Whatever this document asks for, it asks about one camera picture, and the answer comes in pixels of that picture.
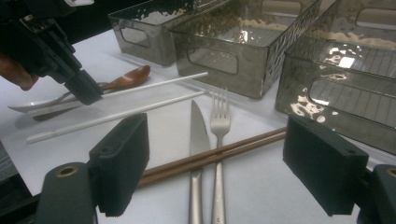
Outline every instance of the clear plastic container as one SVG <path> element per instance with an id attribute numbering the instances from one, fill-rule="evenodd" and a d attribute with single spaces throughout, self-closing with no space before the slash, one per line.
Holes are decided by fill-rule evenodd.
<path id="1" fill-rule="evenodd" d="M 171 29 L 181 76 L 260 99 L 279 78 L 284 50 L 318 17 L 321 1 L 229 0 Z"/>
<path id="2" fill-rule="evenodd" d="M 224 0 L 152 0 L 108 15 L 120 49 L 169 66 L 175 52 L 169 28 Z"/>
<path id="3" fill-rule="evenodd" d="M 396 2 L 336 1 L 287 49 L 276 109 L 396 154 Z"/>

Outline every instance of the metal cutlery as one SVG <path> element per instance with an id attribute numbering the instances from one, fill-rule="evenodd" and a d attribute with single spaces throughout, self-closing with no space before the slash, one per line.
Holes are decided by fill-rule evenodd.
<path id="1" fill-rule="evenodd" d="M 210 149 L 204 117 L 198 105 L 191 101 L 190 153 L 197 155 Z M 202 224 L 202 168 L 191 172 L 189 223 Z"/>
<path id="2" fill-rule="evenodd" d="M 98 82 L 98 85 L 100 85 L 100 86 L 103 86 L 106 84 L 108 84 L 108 82 Z M 52 106 L 52 105 L 58 105 L 61 103 L 61 101 L 63 101 L 65 98 L 67 98 L 71 94 L 72 94 L 72 92 L 68 91 L 54 99 L 44 100 L 44 101 L 33 101 L 30 103 L 22 103 L 22 104 L 18 104 L 18 105 L 9 105 L 8 108 L 18 111 L 18 112 L 27 113 L 31 110 L 36 110 L 36 109 L 40 109 L 40 108 L 44 108 L 44 107 Z"/>
<path id="3" fill-rule="evenodd" d="M 230 131 L 231 117 L 228 91 L 219 90 L 212 95 L 210 130 L 218 138 L 217 148 L 222 147 L 222 139 Z M 221 161 L 216 163 L 215 189 L 213 193 L 212 224 L 225 223 L 224 184 Z"/>

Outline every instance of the fork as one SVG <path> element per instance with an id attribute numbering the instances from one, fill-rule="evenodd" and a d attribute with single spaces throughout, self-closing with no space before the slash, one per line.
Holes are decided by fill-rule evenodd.
<path id="1" fill-rule="evenodd" d="M 217 147 L 222 147 L 222 139 L 230 131 L 231 118 L 228 91 L 221 89 L 212 94 L 210 130 L 218 138 Z M 216 163 L 215 189 L 213 193 L 212 224 L 225 223 L 224 184 L 221 161 Z"/>

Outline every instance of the white table surface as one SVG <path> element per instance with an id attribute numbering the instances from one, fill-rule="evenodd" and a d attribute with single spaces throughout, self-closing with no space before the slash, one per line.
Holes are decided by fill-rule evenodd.
<path id="1" fill-rule="evenodd" d="M 83 68 L 97 81 L 113 80 L 142 64 L 151 66 L 147 84 L 178 77 L 175 65 L 164 68 L 122 54 L 112 31 L 77 43 L 75 48 Z M 34 144 L 27 144 L 26 137 L 196 91 L 188 85 L 172 84 L 106 99 L 70 110 L 56 119 L 37 122 L 28 115 L 8 109 L 7 105 L 49 99 L 67 89 L 50 77 L 40 78 L 27 92 L 3 79 L 0 82 L 0 139 L 33 195 L 41 191 L 49 170 L 71 161 L 86 162 L 88 152 L 119 120 Z M 286 116 L 274 109 L 276 90 L 275 84 L 260 101 L 230 94 L 232 127 L 224 138 L 225 145 L 286 126 Z M 208 129 L 210 95 L 193 100 L 200 106 Z M 190 112 L 191 100 L 147 111 L 148 168 L 189 156 Z M 210 141 L 214 148 L 216 138 L 213 134 L 210 134 Z M 326 215 L 282 161 L 282 147 L 283 142 L 277 142 L 224 161 L 228 223 L 356 223 L 357 207 L 352 216 Z M 206 166 L 203 176 L 204 220 L 209 223 L 214 165 Z M 98 213 L 99 223 L 187 223 L 189 184 L 189 174 L 184 174 L 138 189 L 123 216 L 105 217 Z"/>

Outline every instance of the wooden chopstick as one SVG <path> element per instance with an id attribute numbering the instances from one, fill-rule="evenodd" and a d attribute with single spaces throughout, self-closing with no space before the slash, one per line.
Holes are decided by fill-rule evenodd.
<path id="1" fill-rule="evenodd" d="M 157 166 L 146 170 L 138 187 L 143 187 L 165 178 L 179 175 L 184 172 L 192 171 L 210 163 L 217 161 L 223 161 L 225 159 L 231 158 L 233 156 L 239 155 L 241 153 L 250 151 L 257 147 L 266 146 L 268 144 L 274 143 L 276 141 L 285 138 L 285 134 L 280 134 L 286 131 L 285 128 L 280 128 L 269 133 L 263 133 L 225 147 L 219 147 L 217 149 L 209 150 L 204 153 L 200 153 L 186 159 L 173 161 L 165 165 Z"/>

